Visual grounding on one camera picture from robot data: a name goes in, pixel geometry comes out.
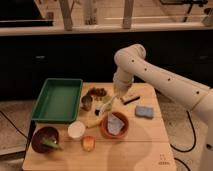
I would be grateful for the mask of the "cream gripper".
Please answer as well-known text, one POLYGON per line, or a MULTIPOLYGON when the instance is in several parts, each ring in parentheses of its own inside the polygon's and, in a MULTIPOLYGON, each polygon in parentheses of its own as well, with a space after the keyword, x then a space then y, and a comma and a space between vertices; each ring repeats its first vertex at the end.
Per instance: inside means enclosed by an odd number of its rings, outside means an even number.
POLYGON ((126 83, 115 83, 114 84, 114 95, 117 98, 123 97, 129 90, 130 85, 126 83))

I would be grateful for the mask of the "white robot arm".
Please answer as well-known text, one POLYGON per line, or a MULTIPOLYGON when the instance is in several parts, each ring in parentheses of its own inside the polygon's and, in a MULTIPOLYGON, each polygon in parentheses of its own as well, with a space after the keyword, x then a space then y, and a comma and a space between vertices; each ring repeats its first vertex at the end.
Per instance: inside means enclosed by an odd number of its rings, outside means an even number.
POLYGON ((213 171, 213 88, 152 65, 145 57, 146 50, 141 44, 122 48, 115 53, 115 94, 124 96, 132 86, 134 77, 138 77, 196 114, 208 126, 199 171, 213 171))

